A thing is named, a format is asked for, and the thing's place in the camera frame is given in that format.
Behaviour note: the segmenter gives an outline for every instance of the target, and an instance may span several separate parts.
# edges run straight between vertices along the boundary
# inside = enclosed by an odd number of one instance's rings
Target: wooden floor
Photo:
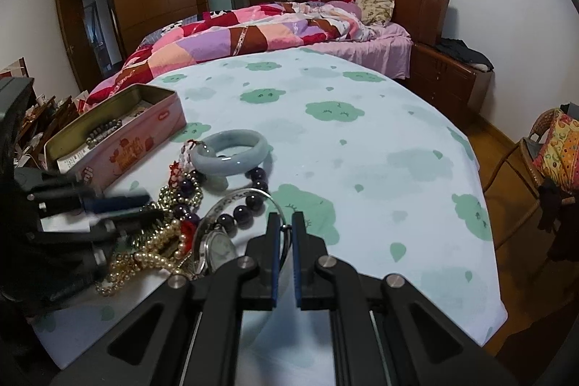
[[[484,186],[508,150],[507,145],[479,125],[473,125],[467,135],[481,165],[480,176]],[[527,175],[518,152],[511,157],[511,162]],[[508,232],[533,202],[534,198],[525,185],[505,164],[486,193],[494,239]],[[497,252],[501,296],[508,320],[485,346],[492,355],[496,355],[509,335],[528,328],[533,321],[556,311],[572,299],[572,292],[567,288],[579,276],[577,264],[550,262],[532,281],[532,275],[545,261],[553,239],[552,234],[537,229],[539,217],[540,210]]]

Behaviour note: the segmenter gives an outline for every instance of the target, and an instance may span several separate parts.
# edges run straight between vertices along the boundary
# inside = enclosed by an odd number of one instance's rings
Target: white tablecloth
[[[329,253],[360,273],[402,273],[479,344],[506,320],[473,150],[404,87],[306,48],[189,66],[152,84],[178,92],[187,127],[111,190],[156,196],[183,141],[257,130],[271,145],[263,166],[273,197],[288,217],[304,211],[309,232],[325,239]],[[244,176],[230,178],[230,189],[245,184]],[[199,215],[219,198],[206,191]],[[61,217],[46,226],[65,223]],[[239,231],[239,254],[264,230],[260,216]],[[334,384],[328,314],[295,308],[291,259],[286,265],[277,309],[244,316],[238,384]],[[85,293],[39,320],[38,337],[65,367],[163,279],[143,276],[112,298]]]

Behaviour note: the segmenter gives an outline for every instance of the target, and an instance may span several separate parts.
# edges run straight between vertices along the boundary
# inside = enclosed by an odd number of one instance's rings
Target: colorful comforter
[[[146,84],[192,64],[328,40],[369,41],[379,35],[331,4],[276,3],[206,12],[199,21],[172,24],[146,37],[123,69],[90,93],[85,111],[131,84]]]

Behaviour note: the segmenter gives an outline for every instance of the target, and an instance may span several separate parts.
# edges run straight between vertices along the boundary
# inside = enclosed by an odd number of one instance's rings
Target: bed
[[[274,198],[288,211],[304,211],[329,253],[360,273],[402,273],[481,345],[506,320],[473,150],[405,87],[303,47],[188,66],[151,83],[177,91],[187,126],[111,191],[157,195],[184,141],[257,130],[271,146],[263,166]],[[230,179],[230,189],[246,184],[244,176]],[[205,191],[199,215],[219,198]],[[63,227],[71,229],[58,216],[45,229]],[[238,254],[264,227],[261,215],[237,232]],[[244,315],[238,385],[335,384],[328,313],[295,308],[291,271],[289,258],[276,310]],[[34,329],[63,368],[166,276],[150,272],[111,298],[86,292]]]
[[[124,87],[149,82],[180,67],[300,46],[312,46],[391,79],[407,79],[413,41],[434,45],[440,37],[449,0],[395,0],[392,22],[383,26],[366,26],[353,15],[347,18],[345,15],[350,14],[314,5],[319,3],[309,3],[311,0],[295,1],[298,4],[205,12],[153,32],[118,74],[92,90],[85,110]]]

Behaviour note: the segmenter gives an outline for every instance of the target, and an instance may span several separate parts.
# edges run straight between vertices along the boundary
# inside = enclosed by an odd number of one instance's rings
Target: silver bangle
[[[201,248],[201,241],[203,237],[212,231],[214,224],[217,221],[217,218],[225,208],[227,208],[231,203],[234,201],[245,198],[251,194],[258,194],[267,198],[273,206],[276,207],[277,213],[282,220],[283,227],[287,226],[287,221],[284,216],[282,207],[271,197],[271,195],[263,190],[259,190],[256,188],[240,188],[239,190],[235,190],[228,195],[225,195],[222,199],[220,199],[211,209],[207,212],[205,217],[199,223],[199,227],[195,231],[195,235],[193,236],[193,243],[191,245],[191,250],[187,254],[186,258],[184,258],[179,266],[184,266],[185,264],[189,265],[189,271],[193,273],[194,276],[200,276],[203,271],[205,270],[205,264],[207,263],[206,260],[200,261],[200,248]]]
[[[251,149],[233,156],[216,157],[216,153],[235,146],[248,146]],[[268,152],[267,140],[257,131],[228,130],[205,138],[193,147],[189,155],[195,169],[202,174],[227,177],[259,166]]]

